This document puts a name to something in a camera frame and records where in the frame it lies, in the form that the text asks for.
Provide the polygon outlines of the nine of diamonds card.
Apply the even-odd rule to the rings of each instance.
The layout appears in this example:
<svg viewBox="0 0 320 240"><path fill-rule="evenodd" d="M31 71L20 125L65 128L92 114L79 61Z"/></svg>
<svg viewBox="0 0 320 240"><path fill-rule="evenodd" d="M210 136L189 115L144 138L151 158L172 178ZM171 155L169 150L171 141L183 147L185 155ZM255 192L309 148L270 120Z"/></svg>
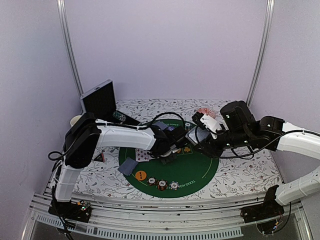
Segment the nine of diamonds card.
<svg viewBox="0 0 320 240"><path fill-rule="evenodd" d="M142 150L139 148L135 149L135 161L136 162L149 162L150 161L150 155L148 154L147 150Z"/></svg>

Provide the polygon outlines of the grey playing card deck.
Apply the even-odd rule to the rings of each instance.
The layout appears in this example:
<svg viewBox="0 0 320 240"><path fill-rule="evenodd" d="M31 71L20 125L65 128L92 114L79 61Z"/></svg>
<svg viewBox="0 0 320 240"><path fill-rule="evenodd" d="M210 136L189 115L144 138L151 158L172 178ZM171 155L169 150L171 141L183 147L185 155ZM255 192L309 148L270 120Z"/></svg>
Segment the grey playing card deck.
<svg viewBox="0 0 320 240"><path fill-rule="evenodd" d="M210 135L210 132L207 130L203 130L199 127L193 127L186 135L185 137L190 141L192 145L197 145L198 140L202 142Z"/></svg>

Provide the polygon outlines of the blue green chip stack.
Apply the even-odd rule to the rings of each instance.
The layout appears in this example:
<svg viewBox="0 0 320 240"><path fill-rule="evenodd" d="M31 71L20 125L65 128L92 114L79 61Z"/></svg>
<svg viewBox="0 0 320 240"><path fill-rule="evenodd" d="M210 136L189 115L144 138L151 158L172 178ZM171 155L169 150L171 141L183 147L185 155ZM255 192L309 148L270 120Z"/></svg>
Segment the blue green chip stack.
<svg viewBox="0 0 320 240"><path fill-rule="evenodd" d="M192 125L189 122L186 122L184 125L185 130L188 132L192 129Z"/></svg>

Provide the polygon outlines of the orange big blind button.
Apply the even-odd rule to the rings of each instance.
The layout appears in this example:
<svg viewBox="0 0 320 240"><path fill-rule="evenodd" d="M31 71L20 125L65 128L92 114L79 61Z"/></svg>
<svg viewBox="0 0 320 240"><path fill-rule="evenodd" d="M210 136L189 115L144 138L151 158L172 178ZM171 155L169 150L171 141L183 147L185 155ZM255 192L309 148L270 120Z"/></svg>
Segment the orange big blind button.
<svg viewBox="0 0 320 240"><path fill-rule="evenodd" d="M138 180L138 181L143 181L147 178L147 173L143 170L139 170L135 173L135 178Z"/></svg>

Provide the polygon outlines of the red black 100 chip stack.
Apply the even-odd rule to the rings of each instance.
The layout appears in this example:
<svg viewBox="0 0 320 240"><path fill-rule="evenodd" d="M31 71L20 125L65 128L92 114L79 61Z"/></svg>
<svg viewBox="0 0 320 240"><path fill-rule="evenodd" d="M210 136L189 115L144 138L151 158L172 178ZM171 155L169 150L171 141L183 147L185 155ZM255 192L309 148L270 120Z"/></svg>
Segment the red black 100 chip stack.
<svg viewBox="0 0 320 240"><path fill-rule="evenodd" d="M149 178L147 179L147 184L148 184L149 186L154 186L154 185L157 184L157 179L156 179L155 177L149 177Z"/></svg>

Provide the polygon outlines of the blue checkered playing card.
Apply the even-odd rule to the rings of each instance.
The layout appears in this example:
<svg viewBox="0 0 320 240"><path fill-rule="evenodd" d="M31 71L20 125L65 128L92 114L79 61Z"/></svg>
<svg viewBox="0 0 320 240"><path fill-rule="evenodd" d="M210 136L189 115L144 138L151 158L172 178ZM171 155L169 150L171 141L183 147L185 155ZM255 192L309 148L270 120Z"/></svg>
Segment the blue checkered playing card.
<svg viewBox="0 0 320 240"><path fill-rule="evenodd" d="M127 157L126 160L119 165L118 171L125 176L129 176L138 165L134 159Z"/></svg>

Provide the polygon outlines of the blue peach 10 chip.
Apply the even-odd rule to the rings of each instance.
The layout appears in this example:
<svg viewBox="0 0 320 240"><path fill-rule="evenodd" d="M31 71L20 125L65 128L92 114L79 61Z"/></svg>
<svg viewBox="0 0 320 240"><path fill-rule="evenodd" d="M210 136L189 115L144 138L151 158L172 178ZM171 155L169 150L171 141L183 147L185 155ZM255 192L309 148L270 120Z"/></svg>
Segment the blue peach 10 chip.
<svg viewBox="0 0 320 240"><path fill-rule="evenodd" d="M174 190L176 191L178 188L180 187L179 183L176 182L176 181L172 181L170 184L169 184L169 188L171 190Z"/></svg>

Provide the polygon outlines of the black triangular all-in marker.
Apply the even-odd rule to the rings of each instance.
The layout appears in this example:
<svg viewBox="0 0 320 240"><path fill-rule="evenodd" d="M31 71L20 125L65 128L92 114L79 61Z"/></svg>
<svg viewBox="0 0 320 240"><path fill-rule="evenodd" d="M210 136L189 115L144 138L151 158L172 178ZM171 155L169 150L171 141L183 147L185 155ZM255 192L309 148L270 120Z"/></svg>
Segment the black triangular all-in marker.
<svg viewBox="0 0 320 240"><path fill-rule="evenodd" d="M104 163L105 162L105 158L104 158L104 154L103 153L100 153L99 155L97 155L94 159L93 159L94 162L102 162Z"/></svg>

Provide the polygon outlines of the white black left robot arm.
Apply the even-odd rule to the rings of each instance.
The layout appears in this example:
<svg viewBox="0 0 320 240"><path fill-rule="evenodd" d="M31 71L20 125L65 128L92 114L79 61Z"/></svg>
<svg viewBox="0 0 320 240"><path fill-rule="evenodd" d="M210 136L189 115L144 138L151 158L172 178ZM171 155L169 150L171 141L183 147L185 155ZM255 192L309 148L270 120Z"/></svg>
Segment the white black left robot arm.
<svg viewBox="0 0 320 240"><path fill-rule="evenodd" d="M55 209L63 217L74 213L70 202L74 186L97 148L133 148L148 151L155 159L167 157L185 145L185 125L183 121L170 130L161 129L153 120L146 125L127 125L97 119L91 112L83 114L66 133L62 151L48 154L49 160L61 162L53 189Z"/></svg>

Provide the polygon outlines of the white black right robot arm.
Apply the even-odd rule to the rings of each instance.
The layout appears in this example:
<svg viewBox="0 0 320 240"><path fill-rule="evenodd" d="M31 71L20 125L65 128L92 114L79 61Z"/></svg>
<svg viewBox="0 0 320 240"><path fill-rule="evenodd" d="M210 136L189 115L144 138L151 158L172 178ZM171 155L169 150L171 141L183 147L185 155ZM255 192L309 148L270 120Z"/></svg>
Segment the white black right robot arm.
<svg viewBox="0 0 320 240"><path fill-rule="evenodd" d="M320 158L320 135L295 126L281 118L264 116L255 119L247 104L232 101L216 117L196 112L190 134L194 149L217 160L216 176L208 197L235 197L265 194L275 187L273 199L259 206L262 218L269 218L285 205L320 191L320 170L312 170L292 181L283 180L273 153L295 153L300 157Z"/></svg>

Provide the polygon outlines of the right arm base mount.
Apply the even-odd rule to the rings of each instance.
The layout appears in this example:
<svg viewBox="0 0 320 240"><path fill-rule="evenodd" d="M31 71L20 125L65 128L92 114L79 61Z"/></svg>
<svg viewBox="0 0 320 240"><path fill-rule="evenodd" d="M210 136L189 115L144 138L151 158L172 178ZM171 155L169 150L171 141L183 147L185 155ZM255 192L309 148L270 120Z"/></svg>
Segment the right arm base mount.
<svg viewBox="0 0 320 240"><path fill-rule="evenodd" d="M275 200L264 200L263 203L243 207L240 210L240 216L245 223L273 218L271 221L256 225L258 231L263 235L271 235L276 232L284 213L283 206L279 205Z"/></svg>

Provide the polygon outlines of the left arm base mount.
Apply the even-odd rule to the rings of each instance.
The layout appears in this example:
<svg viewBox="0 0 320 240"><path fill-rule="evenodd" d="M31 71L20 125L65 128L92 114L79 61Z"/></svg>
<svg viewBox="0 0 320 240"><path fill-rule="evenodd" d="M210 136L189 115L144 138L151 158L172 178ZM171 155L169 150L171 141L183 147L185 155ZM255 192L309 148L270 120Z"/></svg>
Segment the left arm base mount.
<svg viewBox="0 0 320 240"><path fill-rule="evenodd" d="M48 213L62 219L88 223L92 213L92 205L89 201L85 200L78 202L58 202L52 200Z"/></svg>

